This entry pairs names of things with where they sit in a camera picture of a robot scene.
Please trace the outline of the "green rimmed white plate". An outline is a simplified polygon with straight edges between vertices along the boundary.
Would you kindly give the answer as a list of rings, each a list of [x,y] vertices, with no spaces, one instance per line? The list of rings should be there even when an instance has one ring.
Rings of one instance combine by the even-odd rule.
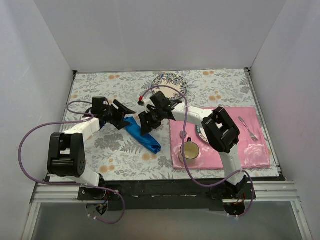
[[[206,133],[205,133],[205,130],[204,130],[202,127],[196,125],[196,126],[195,126],[195,131],[196,131],[198,137],[199,137],[204,143],[209,144],[209,140],[208,140],[208,138],[207,138],[207,135],[206,135]]]

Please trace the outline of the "floral tablecloth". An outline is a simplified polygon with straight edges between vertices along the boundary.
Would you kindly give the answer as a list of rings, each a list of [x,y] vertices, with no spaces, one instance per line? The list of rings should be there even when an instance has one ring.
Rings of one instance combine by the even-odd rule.
[[[93,97],[118,100],[140,113],[141,94],[148,90],[158,71],[77,73],[70,93],[70,111],[66,113],[63,130],[70,129],[80,118]],[[194,107],[255,107],[255,97],[243,69],[209,69],[178,71],[186,80],[187,100]],[[170,151],[170,124],[164,120],[152,131],[161,151],[151,153],[129,133],[107,124],[85,143],[88,166],[107,181],[178,180],[222,178],[222,170],[174,169]]]

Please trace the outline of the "blue floral plate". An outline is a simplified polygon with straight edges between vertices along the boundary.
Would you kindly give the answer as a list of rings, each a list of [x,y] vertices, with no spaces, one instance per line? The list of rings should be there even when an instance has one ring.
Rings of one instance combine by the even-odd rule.
[[[159,87],[160,85],[172,87],[183,95],[185,95],[188,91],[187,81],[175,73],[160,74],[157,76],[151,83],[151,87],[156,87],[151,91],[153,94],[161,91],[168,99],[172,101],[181,99],[182,96],[178,92],[168,87]]]

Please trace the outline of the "cream enamel mug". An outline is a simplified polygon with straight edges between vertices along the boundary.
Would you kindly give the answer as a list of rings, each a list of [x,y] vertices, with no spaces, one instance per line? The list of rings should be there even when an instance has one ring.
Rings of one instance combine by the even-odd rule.
[[[200,148],[192,141],[191,137],[179,149],[179,160],[184,164],[183,153],[185,155],[185,162],[188,166],[193,165],[200,155]]]

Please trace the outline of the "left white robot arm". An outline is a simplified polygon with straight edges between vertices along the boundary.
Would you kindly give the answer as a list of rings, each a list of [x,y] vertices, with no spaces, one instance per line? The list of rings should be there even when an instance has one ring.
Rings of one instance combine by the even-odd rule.
[[[103,199],[107,193],[106,187],[100,183],[101,176],[87,166],[85,142],[106,124],[113,125],[117,130],[129,126],[125,116],[135,113],[118,100],[111,104],[105,97],[93,97],[91,107],[80,113],[82,119],[76,125],[50,136],[48,173],[90,186],[89,194],[95,200]]]

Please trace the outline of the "silver fork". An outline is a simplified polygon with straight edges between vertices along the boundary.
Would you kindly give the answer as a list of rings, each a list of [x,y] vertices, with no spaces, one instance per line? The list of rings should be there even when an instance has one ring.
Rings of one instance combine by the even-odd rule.
[[[258,142],[258,138],[254,135],[254,133],[250,130],[249,126],[247,125],[247,123],[244,121],[244,119],[242,117],[238,117],[238,119],[240,120],[240,122],[244,125],[244,127],[247,129],[250,138],[257,143]]]

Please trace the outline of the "silver spoon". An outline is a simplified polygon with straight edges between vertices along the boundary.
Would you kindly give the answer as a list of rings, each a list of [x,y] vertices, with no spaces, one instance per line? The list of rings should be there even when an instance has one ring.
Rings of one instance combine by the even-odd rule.
[[[186,131],[180,131],[179,136],[180,136],[182,139],[185,139],[185,138],[188,137],[188,134],[187,134]]]

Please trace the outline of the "aluminium frame rail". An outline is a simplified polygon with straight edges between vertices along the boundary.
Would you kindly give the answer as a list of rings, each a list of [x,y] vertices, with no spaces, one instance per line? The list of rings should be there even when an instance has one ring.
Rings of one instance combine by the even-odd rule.
[[[271,179],[256,179],[251,185],[255,194],[255,202],[290,202],[294,216],[296,218],[301,236],[304,240],[312,239],[307,220],[302,210],[301,199],[298,190],[293,181],[273,181]],[[78,200],[79,189],[84,186],[74,185],[68,182],[63,185],[61,182],[37,183],[31,197],[31,216],[27,220],[24,232],[31,238],[32,231],[35,228],[35,219],[38,216],[41,203],[86,203],[99,204],[102,201],[84,201]],[[230,200],[223,200],[223,204],[232,203]]]

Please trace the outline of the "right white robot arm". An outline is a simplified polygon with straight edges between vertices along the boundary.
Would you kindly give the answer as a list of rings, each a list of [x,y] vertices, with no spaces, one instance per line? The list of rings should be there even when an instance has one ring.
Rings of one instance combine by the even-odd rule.
[[[201,126],[209,145],[219,153],[225,175],[223,180],[211,184],[211,187],[224,184],[227,195],[232,199],[243,195],[249,176],[242,169],[238,154],[240,130],[224,108],[209,110],[193,107],[186,100],[169,100],[161,91],[149,100],[140,96],[138,104],[145,108],[139,114],[143,136],[158,128],[164,119]]]

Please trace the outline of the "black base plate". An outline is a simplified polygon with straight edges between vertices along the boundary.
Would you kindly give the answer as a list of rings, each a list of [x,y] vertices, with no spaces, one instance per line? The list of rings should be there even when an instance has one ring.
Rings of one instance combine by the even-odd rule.
[[[237,188],[233,188],[229,183],[208,187],[217,182],[218,180],[214,178],[199,179],[199,184],[191,179],[104,181],[100,185],[108,191],[80,187],[77,199],[102,202],[107,200],[109,211],[122,209],[223,211],[224,200],[239,202],[240,197],[245,200],[256,197],[250,182]]]

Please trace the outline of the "blue cloth napkin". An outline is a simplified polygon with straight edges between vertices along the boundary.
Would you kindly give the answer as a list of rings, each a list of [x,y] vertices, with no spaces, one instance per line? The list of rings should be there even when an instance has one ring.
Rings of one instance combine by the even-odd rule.
[[[142,146],[155,155],[161,151],[162,147],[155,138],[148,133],[141,135],[141,127],[137,124],[134,117],[126,117],[124,121],[129,123],[129,125],[125,127],[126,131]]]

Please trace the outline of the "pink placemat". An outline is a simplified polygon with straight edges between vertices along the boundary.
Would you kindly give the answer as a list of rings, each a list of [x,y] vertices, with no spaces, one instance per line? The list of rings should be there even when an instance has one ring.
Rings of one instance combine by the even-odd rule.
[[[237,125],[240,135],[238,143],[238,156],[241,161],[241,166],[245,169],[269,167],[270,154],[256,110],[253,107],[227,107],[225,109],[230,115],[234,123]],[[244,119],[249,129],[258,138],[258,142],[254,142],[248,130],[238,119],[241,117]],[[184,169],[185,166],[180,162],[179,152],[182,145],[182,138],[180,137],[180,131],[183,130],[183,121],[170,120],[170,146],[171,146],[171,159],[174,169]],[[220,170],[223,168],[223,164],[219,153],[214,150],[210,144],[203,142],[196,133],[196,125],[186,124],[187,137],[196,143],[199,147],[200,154],[196,159],[196,162],[189,166],[190,169],[199,170]]]

